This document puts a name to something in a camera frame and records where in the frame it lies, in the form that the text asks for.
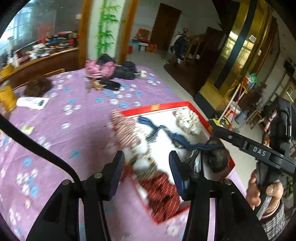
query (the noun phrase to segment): human hand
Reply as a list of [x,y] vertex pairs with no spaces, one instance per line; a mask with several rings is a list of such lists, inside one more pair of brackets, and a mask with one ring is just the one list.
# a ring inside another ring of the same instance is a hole
[[[254,210],[255,207],[258,207],[261,203],[260,191],[256,184],[257,172],[254,170],[251,174],[251,179],[249,180],[249,187],[247,189],[246,200]],[[269,203],[264,215],[271,214],[278,206],[282,196],[284,194],[284,188],[281,182],[271,184],[266,189],[266,195],[272,197],[271,202]]]

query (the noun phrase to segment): sleeve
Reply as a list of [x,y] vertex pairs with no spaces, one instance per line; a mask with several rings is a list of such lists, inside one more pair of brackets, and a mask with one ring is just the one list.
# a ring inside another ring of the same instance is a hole
[[262,219],[262,226],[269,240],[275,240],[285,228],[284,204],[281,201],[278,210],[270,217]]

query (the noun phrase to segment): wooden stool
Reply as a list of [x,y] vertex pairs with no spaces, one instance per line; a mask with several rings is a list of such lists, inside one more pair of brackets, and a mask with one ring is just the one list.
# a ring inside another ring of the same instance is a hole
[[255,110],[247,120],[247,124],[250,125],[251,130],[262,120],[261,112]]

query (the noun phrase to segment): screw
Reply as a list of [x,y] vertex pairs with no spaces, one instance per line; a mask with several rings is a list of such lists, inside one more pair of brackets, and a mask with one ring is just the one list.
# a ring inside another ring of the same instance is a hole
[[95,179],[100,179],[102,176],[103,176],[102,173],[97,172],[97,173],[94,175],[94,178],[95,178]]
[[198,172],[193,172],[191,174],[191,177],[193,177],[193,178],[199,178],[199,176],[200,176],[200,174]]
[[226,185],[231,185],[232,184],[232,181],[228,178],[224,179],[223,182],[226,184]]
[[69,179],[63,180],[62,185],[67,186],[71,181]]

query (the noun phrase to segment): dark vertical stripe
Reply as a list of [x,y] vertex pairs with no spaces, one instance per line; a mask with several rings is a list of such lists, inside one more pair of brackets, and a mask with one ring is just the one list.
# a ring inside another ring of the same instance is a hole
[[244,25],[242,27],[242,30],[237,38],[237,41],[233,47],[233,50],[232,50],[228,60],[226,61],[219,77],[217,78],[217,80],[214,83],[214,87],[218,90],[221,88],[222,84],[226,80],[232,66],[235,63],[235,60],[237,59],[237,56],[239,55],[239,52],[244,44],[244,41],[246,40],[246,37],[248,36],[248,33],[250,31],[250,28],[251,28],[251,25],[253,22],[253,18],[255,15],[257,1],[258,0],[250,0],[249,11],[248,11],[246,20],[244,22]]

